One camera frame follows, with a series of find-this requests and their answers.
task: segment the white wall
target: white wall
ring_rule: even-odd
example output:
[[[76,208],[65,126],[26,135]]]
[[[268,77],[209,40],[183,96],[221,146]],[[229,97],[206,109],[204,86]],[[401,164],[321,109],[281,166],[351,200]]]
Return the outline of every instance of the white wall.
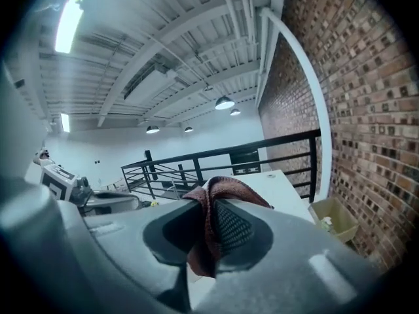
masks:
[[[143,160],[144,150],[150,150],[154,160],[193,152],[231,147],[263,139],[262,126],[253,102],[239,104],[241,115],[230,116],[229,111],[217,111],[188,122],[191,133],[184,128],[162,128],[147,135],[146,127],[108,130],[76,131],[65,135],[49,135],[45,147],[51,158],[64,169],[86,176],[93,188],[111,184],[122,177],[121,166]],[[230,163],[227,156],[206,158],[201,167],[222,166]],[[183,167],[193,168],[192,162]],[[231,170],[205,173],[228,175]]]

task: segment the white ceiling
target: white ceiling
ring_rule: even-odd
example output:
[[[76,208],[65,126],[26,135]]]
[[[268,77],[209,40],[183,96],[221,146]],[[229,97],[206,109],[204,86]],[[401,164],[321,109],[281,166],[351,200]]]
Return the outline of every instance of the white ceiling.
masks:
[[[242,0],[232,0],[240,38],[226,0],[83,0],[71,53],[61,54],[54,50],[61,10],[46,7],[64,1],[40,0],[5,60],[17,89],[45,122],[67,113],[93,128],[116,119],[122,120],[118,127],[144,120],[175,124],[212,111],[222,95],[255,98],[256,16],[270,0],[253,0],[254,39]],[[125,93],[154,63],[176,71],[176,83],[141,105],[125,103]]]

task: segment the white column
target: white column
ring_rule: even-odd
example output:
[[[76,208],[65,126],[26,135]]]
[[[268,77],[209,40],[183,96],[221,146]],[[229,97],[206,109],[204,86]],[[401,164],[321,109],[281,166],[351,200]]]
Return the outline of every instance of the white column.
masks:
[[[321,91],[320,82],[314,72],[300,42],[288,29],[288,27],[267,7],[262,10],[262,18],[268,17],[272,23],[280,30],[290,47],[293,49],[297,59],[299,60],[302,70],[304,71],[308,85],[312,91],[314,104],[316,105],[319,126],[321,130],[321,182],[318,200],[325,199],[329,191],[330,179],[332,174],[332,135],[330,129],[329,115],[325,98]]]

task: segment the white table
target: white table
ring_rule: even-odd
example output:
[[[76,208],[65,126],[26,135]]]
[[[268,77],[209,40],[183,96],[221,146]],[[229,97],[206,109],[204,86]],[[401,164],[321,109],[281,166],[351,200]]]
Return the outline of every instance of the white table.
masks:
[[[234,178],[252,187],[270,205],[275,207],[275,211],[315,223],[307,206],[281,170],[238,175]]]

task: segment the ceiling duct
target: ceiling duct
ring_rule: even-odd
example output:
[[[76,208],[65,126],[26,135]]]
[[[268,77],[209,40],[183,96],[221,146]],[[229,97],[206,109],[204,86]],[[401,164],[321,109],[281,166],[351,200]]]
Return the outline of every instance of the ceiling duct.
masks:
[[[167,70],[159,64],[153,64],[148,68],[124,96],[125,102],[132,105],[146,103],[155,95],[164,91],[176,80],[177,73],[173,70]]]

